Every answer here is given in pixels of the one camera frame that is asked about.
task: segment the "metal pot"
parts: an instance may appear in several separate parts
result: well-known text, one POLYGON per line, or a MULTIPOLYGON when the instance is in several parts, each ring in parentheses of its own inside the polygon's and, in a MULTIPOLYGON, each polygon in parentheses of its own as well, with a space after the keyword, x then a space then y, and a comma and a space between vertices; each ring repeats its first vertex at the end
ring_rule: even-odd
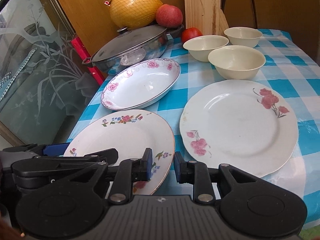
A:
MULTIPOLYGON (((181 25, 174 33, 183 29, 181 25)), ((118 72, 137 64, 143 60, 159 58, 168 45, 167 28, 160 25, 151 25, 128 31, 127 27, 117 31, 119 36, 112 39, 91 58, 83 60, 82 64, 87 66, 96 65, 102 72, 109 74, 118 72)))

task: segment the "white bowl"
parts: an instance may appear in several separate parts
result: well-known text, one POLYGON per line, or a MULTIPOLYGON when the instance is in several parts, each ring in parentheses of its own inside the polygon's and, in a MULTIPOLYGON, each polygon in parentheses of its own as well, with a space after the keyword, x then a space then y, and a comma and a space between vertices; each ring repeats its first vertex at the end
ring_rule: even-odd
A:
POLYGON ((150 106, 167 94, 179 75, 179 63, 169 58, 137 63, 110 80, 101 103, 116 111, 150 106))
POLYGON ((226 46, 229 40, 219 35, 204 35, 186 41, 183 47, 189 51, 196 60, 208 62, 208 55, 217 48, 226 46))
POLYGON ((225 79, 250 80, 266 63, 266 58, 260 51, 239 45, 215 49, 208 58, 225 79))
POLYGON ((257 46, 262 37, 261 31, 248 27, 229 28, 224 31, 224 34, 228 36, 233 45, 242 45, 250 48, 257 46))

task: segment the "knife block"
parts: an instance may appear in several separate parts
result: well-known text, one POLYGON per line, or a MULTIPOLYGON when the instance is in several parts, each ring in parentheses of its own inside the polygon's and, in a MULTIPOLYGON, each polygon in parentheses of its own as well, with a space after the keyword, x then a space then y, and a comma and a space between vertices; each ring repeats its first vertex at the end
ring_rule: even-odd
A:
POLYGON ((223 35, 229 28, 221 0, 184 0, 186 29, 196 27, 203 35, 223 35))

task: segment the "apple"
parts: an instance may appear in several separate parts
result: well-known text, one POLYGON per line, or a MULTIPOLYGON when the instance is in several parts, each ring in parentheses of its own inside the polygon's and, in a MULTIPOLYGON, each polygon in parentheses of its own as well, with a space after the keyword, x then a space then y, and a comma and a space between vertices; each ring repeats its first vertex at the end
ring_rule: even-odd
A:
POLYGON ((183 15, 178 7, 163 4, 157 10, 156 21, 163 27, 177 28, 182 24, 183 15))
POLYGON ((185 43, 186 41, 193 39, 195 37, 202 36, 201 31, 199 31, 197 28, 192 27, 185 29, 182 34, 181 34, 181 42, 182 44, 185 43))

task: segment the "floral plate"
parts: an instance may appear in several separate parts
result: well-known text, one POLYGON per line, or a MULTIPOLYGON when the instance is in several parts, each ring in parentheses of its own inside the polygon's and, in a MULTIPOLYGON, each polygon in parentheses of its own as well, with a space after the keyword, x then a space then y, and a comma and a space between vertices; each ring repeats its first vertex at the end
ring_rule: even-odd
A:
POLYGON ((151 179, 133 185, 133 193, 151 195, 167 176, 174 155, 174 135, 159 115, 145 110, 109 114, 84 128, 70 143, 63 156, 84 156, 115 148, 119 158, 141 158, 146 148, 153 152, 151 179))
POLYGON ((210 168, 229 163, 257 177, 281 168, 298 140, 297 118, 284 98, 247 80, 226 80, 196 93, 180 119, 187 151, 210 168))
POLYGON ((101 103, 116 111, 150 106, 169 92, 179 75, 179 63, 169 58, 137 63, 110 80, 101 103))

